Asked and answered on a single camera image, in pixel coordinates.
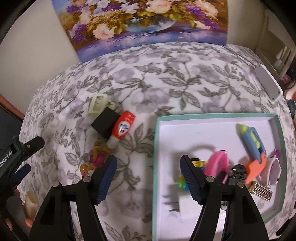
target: beige cylinder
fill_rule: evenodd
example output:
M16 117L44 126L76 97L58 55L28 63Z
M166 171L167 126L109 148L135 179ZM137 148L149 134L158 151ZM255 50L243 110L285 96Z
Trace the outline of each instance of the beige cylinder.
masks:
M23 206L24 213L27 218L34 220L37 214L38 200L34 193L28 191L25 204Z

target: floral tablecloth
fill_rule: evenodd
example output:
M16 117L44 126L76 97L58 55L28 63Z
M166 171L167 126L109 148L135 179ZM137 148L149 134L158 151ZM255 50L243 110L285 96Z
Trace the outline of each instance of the floral tablecloth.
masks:
M295 130L283 97L271 103L251 75L260 59L235 45L163 43L121 50L79 63L47 81L35 93L20 140L35 136L45 147L27 160L32 171L19 186L42 203L54 181L81 179L94 141L91 98L106 93L136 115L129 134L113 153L117 171L105 201L96 207L109 240L150 241L152 229L153 139L158 116L209 112L271 112L279 116L287 148L284 207L266 228L271 236L289 218L295 203ZM82 240L72 205L77 240Z

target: orange strip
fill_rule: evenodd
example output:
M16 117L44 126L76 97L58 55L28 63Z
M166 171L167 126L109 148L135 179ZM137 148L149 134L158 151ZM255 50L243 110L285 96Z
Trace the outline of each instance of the orange strip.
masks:
M6 109L8 109L10 112L15 114L18 118L21 118L21 119L25 118L25 115L21 113L17 108L15 108L12 104L10 104L8 100L5 99L1 94L0 94L0 104L3 105Z

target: wall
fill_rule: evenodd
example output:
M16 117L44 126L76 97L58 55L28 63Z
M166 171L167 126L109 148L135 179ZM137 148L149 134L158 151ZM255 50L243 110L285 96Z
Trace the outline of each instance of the wall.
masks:
M228 0L228 43L255 49L264 18L259 0ZM0 93L26 112L36 89L79 60L51 0L37 0L0 45Z

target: tray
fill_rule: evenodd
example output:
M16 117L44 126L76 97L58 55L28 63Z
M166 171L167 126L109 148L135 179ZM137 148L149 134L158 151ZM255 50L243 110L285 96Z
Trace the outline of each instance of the tray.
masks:
M284 136L279 118L265 113L212 113L164 116L157 119L154 142L153 177L153 227L152 240L188 240L198 220L201 208L193 212L194 218L182 219L177 208L177 192L181 190L177 181L180 174L180 157L208 160L214 151L226 150L231 166L245 164L250 160L247 150L238 134L239 125L256 128L267 152L271 155L279 150L282 173L279 182L271 190L270 202L252 195L264 223L277 215L284 204L287 183L287 161ZM225 211L220 211L216 235L222 235Z

